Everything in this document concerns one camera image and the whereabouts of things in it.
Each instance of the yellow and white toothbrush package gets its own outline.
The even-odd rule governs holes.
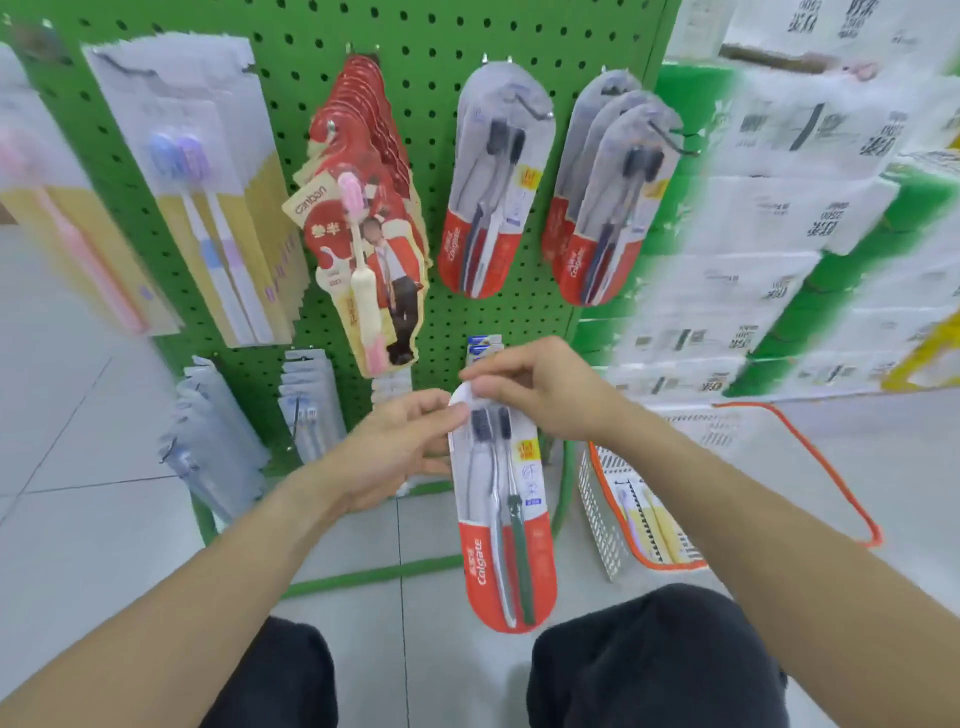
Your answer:
[[[250,42],[168,33],[84,54],[224,342],[290,344],[308,273]]]
[[[117,228],[57,122],[0,43],[0,203],[52,267],[130,334],[177,333],[180,319]]]

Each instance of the yellow label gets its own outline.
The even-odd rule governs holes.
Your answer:
[[[537,189],[540,178],[543,177],[542,170],[528,167],[526,164],[520,164],[517,172],[520,175],[520,186],[527,189]]]
[[[663,193],[666,192],[666,186],[670,184],[670,180],[659,180],[657,182],[651,182],[643,190],[643,196],[648,200],[662,200]]]
[[[537,440],[521,440],[516,444],[520,460],[540,460],[540,443]]]

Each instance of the left hand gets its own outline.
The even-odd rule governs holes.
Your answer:
[[[291,477],[333,490],[354,511],[392,496],[411,475],[449,475],[446,435],[469,417],[468,405],[449,401],[447,392],[427,389],[378,404],[340,445]]]

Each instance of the white plastic basket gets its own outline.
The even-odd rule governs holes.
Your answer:
[[[836,530],[865,546],[882,543],[879,528],[843,478],[772,404],[731,402],[663,408],[657,413],[694,442]],[[666,518],[676,535],[672,550],[679,558],[672,559],[670,553],[663,553],[664,549],[656,546],[650,550],[640,546],[611,488],[611,483],[625,480],[643,484],[636,471],[609,450],[593,443],[582,446],[578,490],[610,580],[635,562],[658,571],[706,568],[707,562],[696,546],[668,515]],[[638,521],[641,526],[658,527],[643,518]],[[646,540],[646,543],[653,542],[651,538]]]

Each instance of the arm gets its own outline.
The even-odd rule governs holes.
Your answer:
[[[465,405],[444,409],[448,400],[430,390],[378,407],[0,703],[0,728],[196,728],[333,522],[392,495],[408,473],[449,472],[448,462],[424,457],[468,416]]]
[[[867,549],[622,398],[560,339],[463,372],[548,432],[629,462],[767,648],[840,725],[960,716],[960,619]]]

